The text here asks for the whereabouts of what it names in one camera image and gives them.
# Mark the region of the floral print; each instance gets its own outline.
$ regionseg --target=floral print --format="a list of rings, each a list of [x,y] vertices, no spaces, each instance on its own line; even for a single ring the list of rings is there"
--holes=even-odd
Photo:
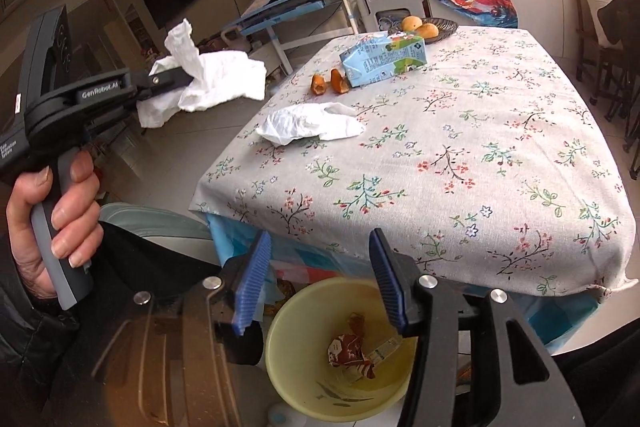
[[[327,78],[365,37],[334,39],[285,80],[212,162],[191,210],[359,263],[381,227],[425,272],[528,295],[606,296],[626,283],[636,222],[617,167],[528,32],[461,26],[427,46],[423,68],[310,95],[312,74]],[[366,130],[284,147],[255,132],[267,114],[305,101],[343,103]]]

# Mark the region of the blue desk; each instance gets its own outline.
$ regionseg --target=blue desk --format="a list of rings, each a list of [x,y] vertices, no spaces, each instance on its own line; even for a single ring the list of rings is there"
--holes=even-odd
[[[349,23],[347,28],[311,35],[289,42],[280,42],[273,31],[273,27],[281,22],[295,19],[339,2],[342,3],[344,15]],[[293,69],[285,54],[285,50],[311,44],[312,42],[327,41],[335,39],[336,37],[358,33],[358,26],[353,16],[353,10],[351,9],[349,0],[277,0],[243,15],[231,24],[228,24],[225,29],[233,27],[240,28],[240,32],[245,36],[266,30],[287,74],[291,74]]]

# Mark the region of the gray handle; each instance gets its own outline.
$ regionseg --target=gray handle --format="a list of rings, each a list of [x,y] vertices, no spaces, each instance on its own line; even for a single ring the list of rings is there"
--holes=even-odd
[[[94,280],[88,272],[90,262],[78,268],[71,268],[68,259],[58,259],[51,251],[51,240],[58,233],[51,226],[51,213],[62,194],[71,187],[71,163],[78,151],[77,147],[69,149],[52,162],[50,167],[53,173],[53,186],[49,196],[42,203],[36,204],[31,211],[31,226],[36,242],[63,310],[68,310],[81,301],[94,287]]]

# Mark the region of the crumpled tissue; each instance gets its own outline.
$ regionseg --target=crumpled tissue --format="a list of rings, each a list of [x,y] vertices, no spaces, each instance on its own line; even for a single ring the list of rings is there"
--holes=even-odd
[[[222,51],[200,55],[191,40],[191,24],[184,19],[164,40],[170,57],[156,60],[149,75],[181,67],[193,77],[184,88],[138,102],[142,127],[162,127],[179,110],[206,110],[239,96],[264,99],[266,68],[246,53]]]
[[[274,111],[255,132],[276,145],[311,136],[335,140],[364,132],[365,125],[355,117],[354,108],[338,102],[300,103]]]

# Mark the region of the finger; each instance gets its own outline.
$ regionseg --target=finger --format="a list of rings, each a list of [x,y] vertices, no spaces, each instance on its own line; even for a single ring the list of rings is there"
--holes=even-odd
[[[53,208],[51,213],[53,228],[62,230],[82,216],[94,202],[99,188],[100,182],[95,174],[91,174],[83,182],[72,184]]]
[[[12,250],[20,251],[31,246],[26,244],[34,241],[31,230],[31,209],[36,203],[41,203],[49,194],[53,183],[53,174],[49,167],[40,172],[24,172],[15,181],[6,206],[6,220],[11,237]]]
[[[95,228],[89,236],[82,241],[82,244],[69,256],[69,265],[71,268],[82,266],[91,259],[94,256],[95,251],[100,247],[103,237],[104,230],[100,225],[95,225]]]
[[[100,205],[95,201],[88,210],[68,225],[62,228],[51,241],[51,251],[58,259],[64,259],[92,233],[98,224]]]
[[[80,151],[71,163],[71,181],[81,183],[94,172],[94,161],[87,151]]]

